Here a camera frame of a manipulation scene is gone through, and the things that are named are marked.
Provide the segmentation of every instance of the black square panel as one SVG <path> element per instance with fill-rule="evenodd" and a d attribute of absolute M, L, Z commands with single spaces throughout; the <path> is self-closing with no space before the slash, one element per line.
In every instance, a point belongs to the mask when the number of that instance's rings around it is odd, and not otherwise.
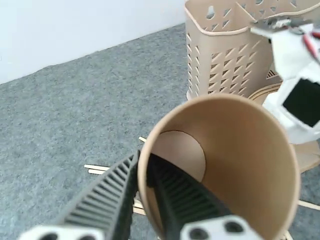
<path fill-rule="evenodd" d="M 300 79 L 283 106 L 301 122 L 314 127 L 320 121 L 320 85 Z"/>

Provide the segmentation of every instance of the screw hole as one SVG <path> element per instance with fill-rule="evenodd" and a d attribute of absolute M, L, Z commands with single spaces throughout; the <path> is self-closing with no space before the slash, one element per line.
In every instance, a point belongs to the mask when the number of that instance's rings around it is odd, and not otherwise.
<path fill-rule="evenodd" d="M 243 227 L 235 221 L 227 222 L 224 227 L 229 233 L 242 233 L 244 231 Z"/>
<path fill-rule="evenodd" d="M 194 228 L 190 231 L 190 238 L 192 240 L 206 240 L 208 237 L 208 233 L 201 228 Z"/>
<path fill-rule="evenodd" d="M 79 240 L 95 240 L 96 238 L 90 235 L 83 236 Z"/>
<path fill-rule="evenodd" d="M 49 233 L 43 236 L 42 238 L 40 238 L 40 240 L 57 240 L 57 239 L 58 239 L 58 235 L 55 233 Z"/>

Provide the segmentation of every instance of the triangular cutout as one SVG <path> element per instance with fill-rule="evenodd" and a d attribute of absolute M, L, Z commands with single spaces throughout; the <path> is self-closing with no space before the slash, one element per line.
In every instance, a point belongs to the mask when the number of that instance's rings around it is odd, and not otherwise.
<path fill-rule="evenodd" d="M 252 62 L 248 62 L 248 63 L 246 64 L 245 68 L 248 69 L 252 64 L 254 64 L 253 61 L 252 61 Z"/>
<path fill-rule="evenodd" d="M 242 66 L 236 66 L 236 67 L 234 68 L 234 72 L 238 71 L 241 67 L 242 67 Z"/>
<path fill-rule="evenodd" d="M 227 15 L 228 15 L 228 13 L 230 13 L 230 11 L 231 11 L 231 8 L 226 9 L 226 10 L 224 11 L 223 16 L 224 16 L 224 17 L 225 17 L 225 16 L 227 16 Z"/>
<path fill-rule="evenodd" d="M 246 89 L 245 86 L 244 86 L 244 87 L 241 87 L 241 88 L 239 89 L 239 93 L 240 93 L 241 91 L 243 91 L 244 89 Z"/>
<path fill-rule="evenodd" d="M 253 58 L 256 55 L 256 53 L 257 53 L 256 51 L 251 52 L 250 55 L 249 55 L 249 59 Z"/>
<path fill-rule="evenodd" d="M 247 76 L 249 73 L 251 73 L 251 71 L 246 71 L 246 72 L 243 74 L 243 77 Z"/>
<path fill-rule="evenodd" d="M 216 23 L 216 24 L 212 24 L 212 26 L 211 26 L 211 31 L 214 31 L 215 29 L 216 29 L 216 27 L 218 26 L 218 24 Z"/>
<path fill-rule="evenodd" d="M 222 76 L 224 76 L 227 72 L 229 72 L 229 70 L 225 70 L 222 72 Z"/>
<path fill-rule="evenodd" d="M 226 20 L 222 23 L 222 28 L 224 28 L 229 23 L 229 20 Z"/>
<path fill-rule="evenodd" d="M 238 63 L 243 57 L 244 57 L 244 56 L 238 56 L 238 57 L 236 58 L 236 63 Z"/>
<path fill-rule="evenodd" d="M 236 85 L 236 83 L 231 84 L 231 85 L 230 85 L 230 89 L 232 89 L 235 85 Z"/>
<path fill-rule="evenodd" d="M 214 73 L 214 74 L 210 74 L 210 79 L 213 79 L 217 74 Z"/>
<path fill-rule="evenodd" d="M 211 61 L 213 62 L 220 54 L 221 54 L 221 52 L 212 54 L 211 55 Z"/>
<path fill-rule="evenodd" d="M 237 77 L 239 77 L 239 75 L 233 76 L 233 77 L 232 77 L 232 82 L 233 82 Z"/>
<path fill-rule="evenodd" d="M 255 48 L 259 45 L 260 42 L 261 42 L 261 40 L 257 41 L 257 42 L 253 45 L 252 49 L 255 49 Z"/>
<path fill-rule="evenodd" d="M 224 61 L 224 66 L 226 66 L 229 62 L 230 62 L 230 60 Z"/>
<path fill-rule="evenodd" d="M 211 65 L 211 70 L 215 69 L 218 66 L 218 64 L 212 64 Z"/>
<path fill-rule="evenodd" d="M 241 45 L 239 47 L 239 53 L 241 53 L 245 49 L 246 46 L 248 46 L 248 44 Z"/>
<path fill-rule="evenodd" d="M 229 50 L 225 51 L 225 56 L 228 57 L 229 54 L 233 51 L 234 48 L 230 48 Z"/>
<path fill-rule="evenodd" d="M 248 79 L 243 80 L 243 81 L 241 82 L 241 87 L 242 87 L 243 85 L 245 85 L 247 82 L 248 82 Z"/>

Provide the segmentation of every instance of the popsicle stick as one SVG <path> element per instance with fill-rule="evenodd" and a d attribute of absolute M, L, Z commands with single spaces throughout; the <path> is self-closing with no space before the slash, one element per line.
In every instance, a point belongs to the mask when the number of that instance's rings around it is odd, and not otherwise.
<path fill-rule="evenodd" d="M 146 215 L 145 210 L 141 209 L 141 208 L 137 208 L 137 207 L 133 207 L 133 212 L 135 214 L 141 214 L 141 215 Z"/>
<path fill-rule="evenodd" d="M 301 201 L 299 200 L 299 203 L 298 203 L 300 206 L 302 207 L 306 207 L 306 208 L 309 208 L 309 209 L 315 209 L 315 210 L 318 210 L 320 211 L 320 206 L 318 205 L 315 205 L 313 203 L 310 203 L 310 202 L 307 202 L 307 201 Z"/>
<path fill-rule="evenodd" d="M 142 203 L 137 199 L 134 199 L 133 206 L 139 209 L 144 209 L 144 206 L 142 205 Z"/>
<path fill-rule="evenodd" d="M 84 167 L 86 169 L 94 169 L 94 170 L 100 170 L 100 171 L 107 171 L 110 168 L 108 166 L 98 166 L 98 165 L 90 165 L 90 164 L 85 164 Z"/>
<path fill-rule="evenodd" d="M 139 137 L 139 140 L 142 141 L 142 142 L 144 142 L 144 143 L 147 141 L 147 139 L 145 139 L 145 138 L 142 137 L 142 136 Z"/>
<path fill-rule="evenodd" d="M 294 240 L 288 231 L 284 234 L 284 236 L 286 240 Z"/>
<path fill-rule="evenodd" d="M 104 174 L 104 172 L 105 172 L 105 171 L 95 170 L 95 169 L 89 169 L 89 170 L 88 170 L 88 173 L 90 173 L 90 174 L 97 174 L 97 175 Z"/>

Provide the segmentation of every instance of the white robot part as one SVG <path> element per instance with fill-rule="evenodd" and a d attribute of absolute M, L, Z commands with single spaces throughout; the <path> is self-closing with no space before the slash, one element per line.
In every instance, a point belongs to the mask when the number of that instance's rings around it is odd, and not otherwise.
<path fill-rule="evenodd" d="M 313 24 L 300 26 L 310 34 Z M 290 29 L 271 32 L 251 29 L 252 33 L 271 39 L 274 66 L 282 78 L 278 92 L 263 103 L 285 128 L 292 144 L 303 144 L 320 138 L 320 63 L 308 51 L 302 34 Z M 312 39 L 320 49 L 320 40 Z"/>

